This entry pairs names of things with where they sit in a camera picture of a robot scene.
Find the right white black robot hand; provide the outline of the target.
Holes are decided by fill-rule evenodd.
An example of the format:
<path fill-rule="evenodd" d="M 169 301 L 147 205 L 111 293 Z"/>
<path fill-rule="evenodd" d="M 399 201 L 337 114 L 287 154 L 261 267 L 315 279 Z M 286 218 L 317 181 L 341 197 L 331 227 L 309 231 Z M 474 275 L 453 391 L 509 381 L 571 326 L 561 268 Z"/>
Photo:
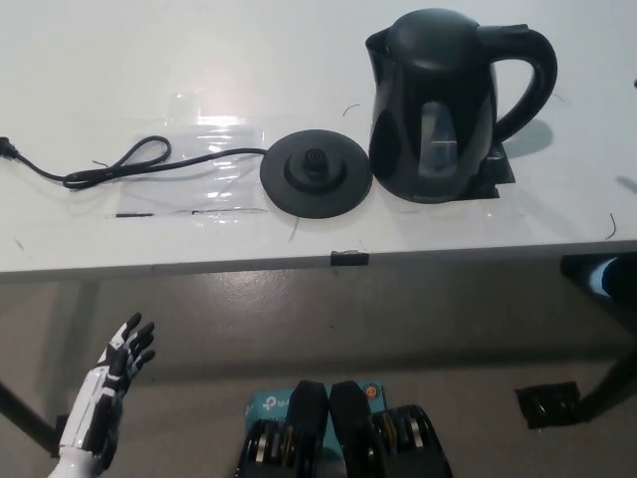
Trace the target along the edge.
<path fill-rule="evenodd" d="M 613 128 L 614 141 L 618 143 L 622 172 L 616 182 L 632 194 L 636 194 L 636 79 L 631 82 L 631 99 L 626 105 L 626 117 Z"/>

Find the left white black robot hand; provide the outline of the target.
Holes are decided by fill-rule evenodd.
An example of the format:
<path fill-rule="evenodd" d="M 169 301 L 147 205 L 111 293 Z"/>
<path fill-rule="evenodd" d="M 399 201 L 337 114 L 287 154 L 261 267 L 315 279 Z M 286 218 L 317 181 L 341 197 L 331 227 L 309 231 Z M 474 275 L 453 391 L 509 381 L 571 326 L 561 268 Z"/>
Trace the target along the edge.
<path fill-rule="evenodd" d="M 53 477 L 99 477 L 117 450 L 123 399 L 155 356 L 154 323 L 133 314 L 117 330 L 80 388 L 59 443 Z"/>

